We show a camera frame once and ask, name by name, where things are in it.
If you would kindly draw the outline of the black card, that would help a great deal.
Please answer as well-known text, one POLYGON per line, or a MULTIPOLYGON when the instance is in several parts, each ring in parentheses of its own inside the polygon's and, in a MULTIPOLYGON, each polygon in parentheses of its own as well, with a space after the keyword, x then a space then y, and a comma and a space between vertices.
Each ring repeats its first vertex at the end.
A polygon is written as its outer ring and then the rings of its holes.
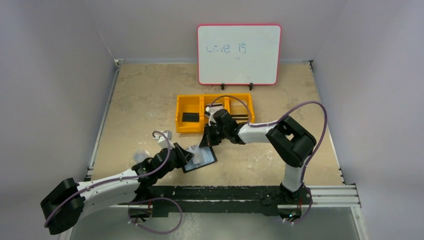
POLYGON ((181 121, 185 123, 198 123, 200 121, 200 115, 196 112, 183 112, 181 121))

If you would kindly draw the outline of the gold striped card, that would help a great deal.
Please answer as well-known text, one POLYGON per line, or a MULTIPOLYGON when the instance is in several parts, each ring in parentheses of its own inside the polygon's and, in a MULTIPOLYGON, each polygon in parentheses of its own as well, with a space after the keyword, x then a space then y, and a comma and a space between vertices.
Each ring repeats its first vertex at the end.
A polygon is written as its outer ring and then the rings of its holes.
POLYGON ((247 122, 249 120, 248 110, 237 100, 231 100, 229 102, 229 113, 237 122, 247 122))

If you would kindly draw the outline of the aluminium frame rail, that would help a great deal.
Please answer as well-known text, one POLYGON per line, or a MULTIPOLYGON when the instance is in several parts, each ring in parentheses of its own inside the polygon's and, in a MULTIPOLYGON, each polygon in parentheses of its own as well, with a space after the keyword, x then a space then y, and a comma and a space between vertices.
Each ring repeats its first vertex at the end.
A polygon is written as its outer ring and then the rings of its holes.
MULTIPOLYGON (((360 205, 358 191, 353 185, 339 186, 311 186, 311 207, 318 208, 349 208, 360 205)), ((110 207, 121 207, 129 209, 153 210, 152 204, 117 204, 110 207)))

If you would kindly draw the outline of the black leather card holder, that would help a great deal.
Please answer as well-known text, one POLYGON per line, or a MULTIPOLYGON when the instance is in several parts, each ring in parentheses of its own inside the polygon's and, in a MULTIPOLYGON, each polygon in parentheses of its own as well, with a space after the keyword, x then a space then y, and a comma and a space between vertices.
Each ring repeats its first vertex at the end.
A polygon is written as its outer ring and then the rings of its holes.
POLYGON ((216 155, 211 146, 199 147, 199 145, 192 145, 185 150, 193 154, 193 156, 182 168, 184 173, 188 173, 217 162, 216 155))

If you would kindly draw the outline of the middle yellow bin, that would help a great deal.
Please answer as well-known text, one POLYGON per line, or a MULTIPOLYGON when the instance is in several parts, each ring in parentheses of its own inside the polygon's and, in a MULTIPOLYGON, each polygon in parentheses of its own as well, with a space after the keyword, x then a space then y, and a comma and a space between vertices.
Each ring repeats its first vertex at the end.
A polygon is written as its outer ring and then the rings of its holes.
POLYGON ((206 105, 213 103, 223 103, 224 109, 230 111, 230 101, 228 97, 221 97, 216 100, 221 95, 219 94, 203 94, 200 101, 200 113, 203 114, 202 125, 208 124, 208 118, 205 116, 206 105))

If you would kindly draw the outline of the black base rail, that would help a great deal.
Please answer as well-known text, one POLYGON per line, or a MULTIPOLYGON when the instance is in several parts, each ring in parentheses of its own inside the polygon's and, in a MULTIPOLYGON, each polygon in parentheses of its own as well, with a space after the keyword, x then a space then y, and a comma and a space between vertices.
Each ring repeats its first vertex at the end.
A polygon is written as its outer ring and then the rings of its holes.
POLYGON ((296 192, 280 185, 170 186, 154 185, 136 191, 130 205, 152 205, 154 217, 170 213, 261 214, 293 222, 312 205, 311 190, 303 183, 296 192))

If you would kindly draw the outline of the left yellow bin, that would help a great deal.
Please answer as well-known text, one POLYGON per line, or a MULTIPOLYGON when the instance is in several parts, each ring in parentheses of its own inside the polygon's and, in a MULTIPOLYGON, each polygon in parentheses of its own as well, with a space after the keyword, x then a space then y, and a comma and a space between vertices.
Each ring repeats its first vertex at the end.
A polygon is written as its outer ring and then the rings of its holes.
POLYGON ((203 132, 202 101, 199 94, 178 95, 176 99, 175 128, 179 134, 203 132))

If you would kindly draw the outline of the pink framed whiteboard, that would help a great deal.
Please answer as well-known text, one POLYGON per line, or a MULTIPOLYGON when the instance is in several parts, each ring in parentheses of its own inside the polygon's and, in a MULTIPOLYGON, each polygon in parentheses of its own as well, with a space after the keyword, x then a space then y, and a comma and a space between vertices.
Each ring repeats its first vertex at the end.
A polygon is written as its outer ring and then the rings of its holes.
POLYGON ((202 85, 274 85, 283 29, 279 24, 201 24, 197 28, 202 85))

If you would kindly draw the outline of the silver VIP diamond card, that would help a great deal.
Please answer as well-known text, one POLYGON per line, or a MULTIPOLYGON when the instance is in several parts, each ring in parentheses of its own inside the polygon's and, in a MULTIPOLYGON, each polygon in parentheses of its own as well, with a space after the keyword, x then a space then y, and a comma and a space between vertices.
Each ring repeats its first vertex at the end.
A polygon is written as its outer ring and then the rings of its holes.
POLYGON ((214 108, 216 108, 216 112, 217 112, 221 109, 224 109, 224 104, 221 103, 221 102, 215 102, 213 104, 207 104, 206 107, 214 107, 214 108))

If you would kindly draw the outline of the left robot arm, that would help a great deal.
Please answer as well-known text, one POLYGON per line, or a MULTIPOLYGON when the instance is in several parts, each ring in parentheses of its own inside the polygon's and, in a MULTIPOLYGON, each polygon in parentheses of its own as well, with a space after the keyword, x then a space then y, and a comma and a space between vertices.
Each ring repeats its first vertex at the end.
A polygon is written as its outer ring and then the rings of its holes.
POLYGON ((114 205, 162 201, 165 195, 153 195, 151 187, 169 172, 184 168, 193 157, 194 153, 175 143, 113 176, 83 182, 64 179, 40 203, 44 227, 57 235, 78 220, 114 205))

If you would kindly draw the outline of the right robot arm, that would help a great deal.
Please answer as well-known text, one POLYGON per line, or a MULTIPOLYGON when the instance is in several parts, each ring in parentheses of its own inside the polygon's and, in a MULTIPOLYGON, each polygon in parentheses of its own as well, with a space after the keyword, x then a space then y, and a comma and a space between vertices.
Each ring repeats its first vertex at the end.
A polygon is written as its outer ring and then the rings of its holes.
POLYGON ((236 122, 226 109, 219 109, 209 115, 199 146, 217 146, 222 140, 237 145, 270 143, 285 162, 280 191, 282 200, 292 204, 300 198, 305 164, 315 153, 317 141, 291 116, 274 123, 248 124, 236 122))

